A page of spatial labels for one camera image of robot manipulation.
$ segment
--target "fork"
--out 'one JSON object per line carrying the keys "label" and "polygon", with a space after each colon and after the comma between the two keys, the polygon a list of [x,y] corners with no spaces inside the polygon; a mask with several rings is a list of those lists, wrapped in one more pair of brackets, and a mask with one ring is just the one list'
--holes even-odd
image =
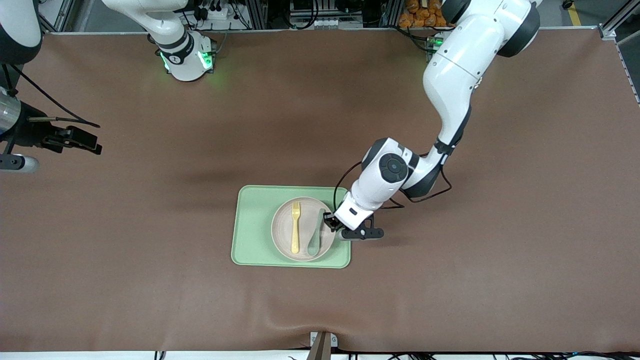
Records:
{"label": "fork", "polygon": [[298,219],[300,218],[300,202],[294,201],[291,206],[291,217],[293,217],[293,233],[291,234],[291,252],[300,252],[300,237],[298,236]]}

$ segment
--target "green tray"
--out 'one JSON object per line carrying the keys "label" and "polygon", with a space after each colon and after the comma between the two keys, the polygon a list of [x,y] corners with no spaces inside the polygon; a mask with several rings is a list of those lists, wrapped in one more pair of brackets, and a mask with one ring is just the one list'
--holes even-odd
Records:
{"label": "green tray", "polygon": [[[340,201],[346,192],[346,189],[338,188],[337,200]],[[349,241],[335,240],[324,256],[306,262],[287,259],[273,244],[273,215],[280,205],[301,196],[316,198],[333,210],[333,188],[247,185],[240,189],[231,259],[238,265],[336,269],[347,266],[351,261]]]}

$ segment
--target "table surface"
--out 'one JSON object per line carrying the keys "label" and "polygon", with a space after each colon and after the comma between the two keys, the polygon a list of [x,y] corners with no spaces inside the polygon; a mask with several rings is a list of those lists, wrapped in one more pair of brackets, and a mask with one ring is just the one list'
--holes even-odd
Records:
{"label": "table surface", "polygon": [[102,124],[104,153],[21,149],[40,171],[0,177],[0,350],[296,348],[321,329],[361,351],[640,350],[640,109],[597,31],[497,58],[453,190],[377,212],[384,239],[341,270],[233,264],[237,192],[333,186],[386,136],[429,149],[424,55],[391,31],[232,34],[215,74],[179,83],[153,52],[47,36],[25,66]]}

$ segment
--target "fork handle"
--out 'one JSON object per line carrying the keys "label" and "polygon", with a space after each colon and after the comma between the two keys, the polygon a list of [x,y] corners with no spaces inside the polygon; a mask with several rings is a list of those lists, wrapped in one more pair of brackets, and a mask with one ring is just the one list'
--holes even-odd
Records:
{"label": "fork handle", "polygon": [[297,254],[300,252],[300,237],[298,236],[298,220],[293,221],[293,232],[291,234],[291,252]]}

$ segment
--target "beige plate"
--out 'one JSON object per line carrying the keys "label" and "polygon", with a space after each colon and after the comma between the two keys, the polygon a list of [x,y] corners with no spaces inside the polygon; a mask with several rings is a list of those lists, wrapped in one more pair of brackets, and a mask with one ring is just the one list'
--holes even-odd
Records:
{"label": "beige plate", "polygon": [[[293,230],[293,218],[291,217],[291,206],[294,201],[300,201],[300,219],[298,219],[298,231],[300,234],[300,252],[293,254],[291,252],[291,233]],[[316,230],[318,221],[318,211],[324,209],[329,211],[326,205],[320,200],[312,197],[297,197],[291,199],[278,208],[273,221],[271,222],[271,237],[276,248],[282,255],[295,261],[310,261],[319,259],[326,254],[327,250],[333,244],[333,233],[326,224],[322,224],[320,230],[320,251],[316,256],[307,253],[309,240]]]}

